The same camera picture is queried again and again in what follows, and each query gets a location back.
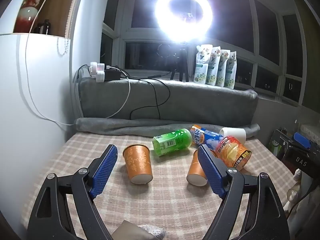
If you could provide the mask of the grey cushion backrest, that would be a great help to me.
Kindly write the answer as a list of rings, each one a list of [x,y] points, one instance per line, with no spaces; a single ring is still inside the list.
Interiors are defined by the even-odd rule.
[[[253,90],[233,90],[174,80],[123,79],[78,85],[85,118],[157,119],[192,124],[242,127],[252,122],[258,105]]]

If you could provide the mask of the orange chip canister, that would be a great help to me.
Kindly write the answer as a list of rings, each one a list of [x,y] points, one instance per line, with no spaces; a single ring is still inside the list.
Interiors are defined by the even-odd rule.
[[[218,143],[215,153],[227,167],[236,168],[238,171],[244,168],[252,155],[252,151],[233,136],[224,137]]]

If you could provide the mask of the orange paper cup left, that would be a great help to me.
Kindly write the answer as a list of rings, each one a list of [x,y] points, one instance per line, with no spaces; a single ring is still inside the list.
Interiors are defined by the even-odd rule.
[[[153,180],[150,150],[147,146],[142,144],[127,146],[123,150],[123,157],[131,183],[144,185]]]

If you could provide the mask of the plaid beige bed cover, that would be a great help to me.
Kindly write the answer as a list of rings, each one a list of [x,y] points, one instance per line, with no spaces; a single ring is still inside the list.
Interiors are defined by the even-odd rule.
[[[72,175],[87,167],[113,144],[119,153],[134,144],[152,148],[150,138],[136,135],[97,135],[76,133],[40,169],[26,198],[21,221],[28,225],[37,194],[50,173]],[[114,169],[95,205],[109,232],[127,220],[136,225],[149,224],[165,230],[166,239],[202,239],[221,204],[209,185],[197,187],[186,176],[195,147],[162,157],[150,155],[153,179],[143,185],[129,180],[125,160],[118,156]]]

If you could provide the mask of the dark glass bottle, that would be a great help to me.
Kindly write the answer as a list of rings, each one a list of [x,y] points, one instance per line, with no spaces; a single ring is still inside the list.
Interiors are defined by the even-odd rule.
[[[37,25],[39,34],[49,35],[51,31],[51,23],[48,19],[45,19],[43,23]]]

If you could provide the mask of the black tripod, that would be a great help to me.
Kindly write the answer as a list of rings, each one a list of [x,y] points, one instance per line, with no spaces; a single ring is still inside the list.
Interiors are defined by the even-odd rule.
[[[179,72],[179,81],[182,82],[183,76],[185,76],[185,81],[188,82],[187,46],[185,44],[181,45],[181,47],[174,52],[174,58],[170,79],[173,80],[175,73]]]

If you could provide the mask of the blue orange drink can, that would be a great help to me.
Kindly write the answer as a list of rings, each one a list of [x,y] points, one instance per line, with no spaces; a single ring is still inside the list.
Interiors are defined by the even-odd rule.
[[[217,148],[219,142],[223,139],[223,136],[221,134],[207,130],[198,125],[193,125],[190,128],[190,133],[195,144],[205,144],[213,151]]]

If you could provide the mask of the red white vase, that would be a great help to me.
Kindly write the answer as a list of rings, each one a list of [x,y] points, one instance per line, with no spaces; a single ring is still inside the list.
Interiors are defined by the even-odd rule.
[[[14,33],[28,33],[43,0],[23,0],[18,12]]]

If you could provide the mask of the white power adapters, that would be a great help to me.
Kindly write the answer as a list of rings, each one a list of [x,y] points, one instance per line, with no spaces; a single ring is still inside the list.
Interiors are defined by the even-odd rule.
[[[103,83],[105,81],[105,64],[91,62],[89,66],[89,74],[95,78],[97,83]]]

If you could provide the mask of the green drink can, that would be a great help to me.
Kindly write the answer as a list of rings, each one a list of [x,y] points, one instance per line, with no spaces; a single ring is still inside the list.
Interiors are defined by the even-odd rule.
[[[185,150],[193,142],[191,133],[188,129],[178,129],[176,131],[153,137],[153,150],[157,156]]]

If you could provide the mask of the white paper cup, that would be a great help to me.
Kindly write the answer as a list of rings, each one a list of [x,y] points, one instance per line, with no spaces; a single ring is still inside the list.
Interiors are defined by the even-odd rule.
[[[223,127],[220,129],[219,133],[223,137],[235,137],[241,144],[246,142],[246,131],[243,128]]]

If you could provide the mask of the orange paper cup right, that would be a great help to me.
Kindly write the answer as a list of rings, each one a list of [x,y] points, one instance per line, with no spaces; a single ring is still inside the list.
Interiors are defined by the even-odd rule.
[[[193,158],[186,179],[187,182],[191,185],[203,187],[207,185],[208,180],[206,175],[204,174],[202,166],[200,165],[197,153],[198,150],[193,153]]]

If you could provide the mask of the white pouch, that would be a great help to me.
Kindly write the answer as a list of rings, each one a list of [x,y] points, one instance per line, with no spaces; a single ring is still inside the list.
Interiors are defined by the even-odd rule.
[[[205,84],[213,45],[202,44],[201,46],[197,46],[196,48],[197,54],[195,60],[194,82]]]
[[[208,63],[206,84],[214,86],[216,84],[217,70],[220,62],[221,47],[213,47]]]
[[[227,61],[230,57],[230,53],[231,51],[228,49],[221,50],[221,56],[220,56],[219,66],[217,70],[217,79],[216,79],[216,85],[219,87],[223,87],[225,83],[226,66],[227,66]]]
[[[235,78],[236,68],[237,68],[236,51],[231,51],[229,59],[227,60],[224,87],[230,88],[230,89],[234,88],[235,80],[236,80]]]

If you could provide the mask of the black power adapter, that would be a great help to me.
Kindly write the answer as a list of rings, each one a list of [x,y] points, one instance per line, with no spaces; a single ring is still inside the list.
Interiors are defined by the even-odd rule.
[[[104,81],[117,81],[121,79],[121,71],[117,70],[117,69],[106,69],[104,71],[105,77],[104,77]]]

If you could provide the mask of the orange paper cup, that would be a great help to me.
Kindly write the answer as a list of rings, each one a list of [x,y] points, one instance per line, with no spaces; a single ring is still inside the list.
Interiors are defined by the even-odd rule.
[[[198,150],[193,153],[193,158],[186,179],[187,182],[191,185],[203,187],[207,185],[208,180],[206,175],[204,174],[202,166],[200,165],[197,153]]]
[[[150,150],[147,146],[142,144],[127,146],[123,150],[123,157],[131,183],[144,185],[153,180]]]

